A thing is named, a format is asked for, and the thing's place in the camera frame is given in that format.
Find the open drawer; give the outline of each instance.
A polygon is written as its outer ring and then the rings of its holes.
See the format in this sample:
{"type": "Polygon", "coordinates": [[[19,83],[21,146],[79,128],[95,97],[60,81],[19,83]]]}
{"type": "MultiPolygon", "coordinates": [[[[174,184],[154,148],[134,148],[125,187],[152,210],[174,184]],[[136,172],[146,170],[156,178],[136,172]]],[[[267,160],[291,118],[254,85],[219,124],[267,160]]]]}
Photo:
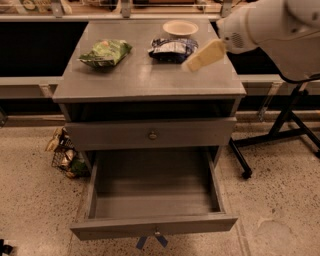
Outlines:
{"type": "Polygon", "coordinates": [[[228,231],[208,148],[99,151],[80,240],[228,231]]]}

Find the speckled floor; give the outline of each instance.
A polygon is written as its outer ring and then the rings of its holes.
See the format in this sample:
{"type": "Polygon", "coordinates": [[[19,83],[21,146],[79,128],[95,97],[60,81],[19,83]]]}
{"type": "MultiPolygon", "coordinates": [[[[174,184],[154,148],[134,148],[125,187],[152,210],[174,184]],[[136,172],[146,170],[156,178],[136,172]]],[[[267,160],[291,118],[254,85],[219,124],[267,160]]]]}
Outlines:
{"type": "MultiPolygon", "coordinates": [[[[320,123],[310,124],[319,134],[320,123]]],[[[270,123],[237,124],[234,138],[263,133],[270,123]]],[[[79,241],[69,225],[84,217],[88,178],[70,180],[45,152],[54,126],[23,123],[0,129],[0,238],[16,256],[108,255],[320,255],[320,159],[305,137],[242,148],[254,170],[243,180],[230,148],[217,176],[227,213],[239,219],[230,232],[155,238],[143,250],[137,238],[79,241]]]]}

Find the chip bag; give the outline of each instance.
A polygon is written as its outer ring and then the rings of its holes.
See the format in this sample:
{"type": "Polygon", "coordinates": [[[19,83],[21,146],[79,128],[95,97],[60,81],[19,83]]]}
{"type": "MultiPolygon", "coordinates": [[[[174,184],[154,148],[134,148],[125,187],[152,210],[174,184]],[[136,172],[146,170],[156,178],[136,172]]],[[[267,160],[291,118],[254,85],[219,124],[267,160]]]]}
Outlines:
{"type": "Polygon", "coordinates": [[[125,40],[104,39],[95,43],[79,60],[93,68],[114,67],[130,53],[132,46],[125,40]]]}
{"type": "Polygon", "coordinates": [[[189,38],[165,39],[158,38],[151,42],[148,50],[151,58],[174,63],[184,62],[198,49],[198,43],[189,38]]]}

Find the drawer knob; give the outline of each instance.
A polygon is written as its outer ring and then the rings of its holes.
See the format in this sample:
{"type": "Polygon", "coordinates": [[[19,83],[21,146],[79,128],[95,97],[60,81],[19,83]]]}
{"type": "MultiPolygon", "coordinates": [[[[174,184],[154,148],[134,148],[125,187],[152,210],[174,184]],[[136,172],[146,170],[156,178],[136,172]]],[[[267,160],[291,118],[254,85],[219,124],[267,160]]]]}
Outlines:
{"type": "Polygon", "coordinates": [[[155,132],[155,131],[151,131],[150,133],[149,133],[149,139],[150,140],[155,140],[155,139],[157,139],[158,138],[158,135],[157,135],[157,133],[155,132]]]}

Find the white bowl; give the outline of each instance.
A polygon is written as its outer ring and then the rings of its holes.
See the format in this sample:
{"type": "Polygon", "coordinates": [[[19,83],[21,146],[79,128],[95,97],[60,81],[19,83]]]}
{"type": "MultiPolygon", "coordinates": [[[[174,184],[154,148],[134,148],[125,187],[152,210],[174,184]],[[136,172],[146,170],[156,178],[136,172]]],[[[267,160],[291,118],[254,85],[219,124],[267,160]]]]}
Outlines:
{"type": "Polygon", "coordinates": [[[163,24],[163,30],[173,36],[188,37],[198,31],[198,26],[187,20],[171,20],[163,24]]]}

